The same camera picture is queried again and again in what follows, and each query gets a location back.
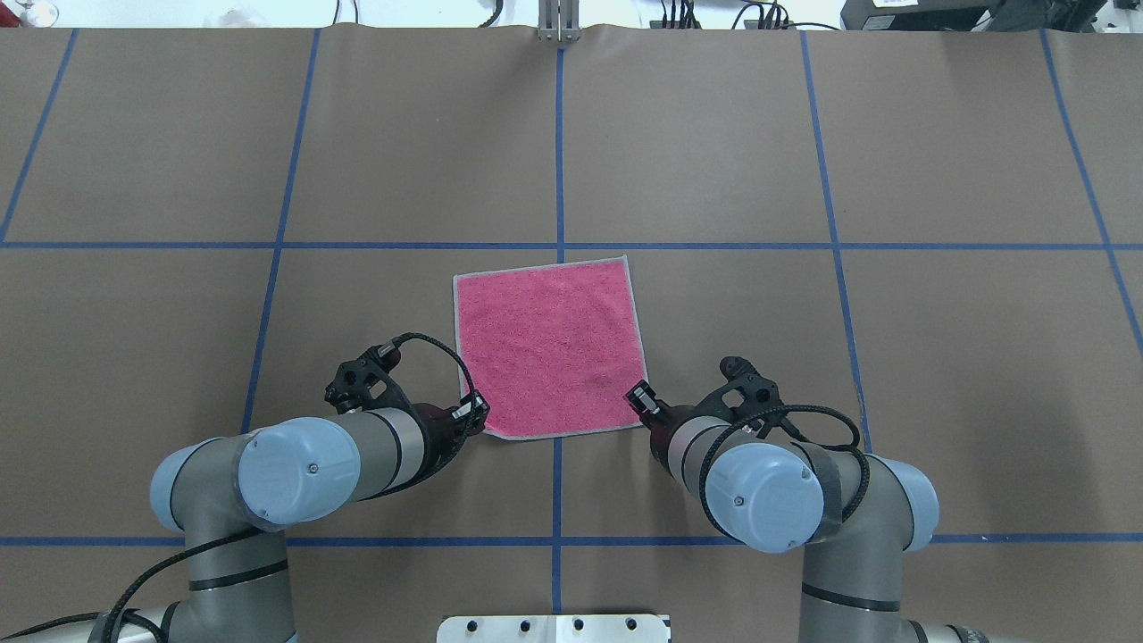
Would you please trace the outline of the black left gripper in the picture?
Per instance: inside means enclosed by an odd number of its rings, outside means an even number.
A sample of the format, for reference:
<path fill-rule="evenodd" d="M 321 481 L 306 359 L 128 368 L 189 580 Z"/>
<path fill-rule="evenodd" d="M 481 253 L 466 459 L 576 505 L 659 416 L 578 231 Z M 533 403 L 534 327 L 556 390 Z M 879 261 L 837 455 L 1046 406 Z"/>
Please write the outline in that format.
<path fill-rule="evenodd" d="M 490 405 L 481 392 L 470 392 L 459 405 L 441 408 L 415 404 L 413 410 L 424 434 L 424 459 L 413 483 L 421 483 L 440 472 L 457 456 L 467 439 L 485 431 Z"/>

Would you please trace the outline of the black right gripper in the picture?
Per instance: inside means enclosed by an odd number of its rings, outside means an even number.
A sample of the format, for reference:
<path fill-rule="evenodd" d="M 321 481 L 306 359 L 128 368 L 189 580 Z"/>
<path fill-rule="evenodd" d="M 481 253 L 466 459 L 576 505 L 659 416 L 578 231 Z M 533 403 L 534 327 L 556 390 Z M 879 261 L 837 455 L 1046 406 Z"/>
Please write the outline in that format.
<path fill-rule="evenodd" d="M 648 381 L 638 381 L 624 394 L 625 402 L 637 415 L 641 426 L 650 431 L 652 457 L 660 465 L 668 465 L 671 440 L 685 421 L 697 417 L 694 405 L 669 405 L 658 397 Z"/>

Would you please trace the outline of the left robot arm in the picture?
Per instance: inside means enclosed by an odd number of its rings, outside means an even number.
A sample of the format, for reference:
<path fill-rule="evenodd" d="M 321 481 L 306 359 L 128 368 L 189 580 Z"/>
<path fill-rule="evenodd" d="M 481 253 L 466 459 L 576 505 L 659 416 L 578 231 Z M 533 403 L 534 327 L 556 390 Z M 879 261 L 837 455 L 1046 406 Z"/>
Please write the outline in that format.
<path fill-rule="evenodd" d="M 450 408 L 296 418 L 167 456 L 150 501 L 187 548 L 139 574 L 88 638 L 115 642 L 139 586 L 184 561 L 187 601 L 166 611 L 168 642 L 296 642 L 286 530 L 427 480 L 482 431 L 488 412 L 472 392 Z"/>

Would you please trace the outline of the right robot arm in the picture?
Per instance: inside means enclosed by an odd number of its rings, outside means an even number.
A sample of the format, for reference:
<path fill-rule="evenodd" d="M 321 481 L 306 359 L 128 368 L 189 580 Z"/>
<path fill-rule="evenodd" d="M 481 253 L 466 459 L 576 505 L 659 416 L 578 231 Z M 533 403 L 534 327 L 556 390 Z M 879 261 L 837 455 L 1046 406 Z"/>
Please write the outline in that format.
<path fill-rule="evenodd" d="M 784 405 L 754 373 L 697 405 L 670 405 L 646 381 L 626 402 L 654 459 L 720 533 L 756 552 L 804 552 L 801 642 L 988 642 L 902 614 L 904 556 L 932 542 L 938 493 L 914 465 L 864 452 L 848 416 Z"/>

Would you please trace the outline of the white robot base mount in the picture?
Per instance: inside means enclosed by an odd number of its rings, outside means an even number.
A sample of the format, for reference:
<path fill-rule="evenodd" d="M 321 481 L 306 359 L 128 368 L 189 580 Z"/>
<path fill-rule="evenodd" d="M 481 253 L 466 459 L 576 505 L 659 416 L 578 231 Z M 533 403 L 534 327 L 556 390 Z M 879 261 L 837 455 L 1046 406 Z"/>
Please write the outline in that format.
<path fill-rule="evenodd" d="M 671 642 L 668 614 L 457 614 L 437 642 Z"/>

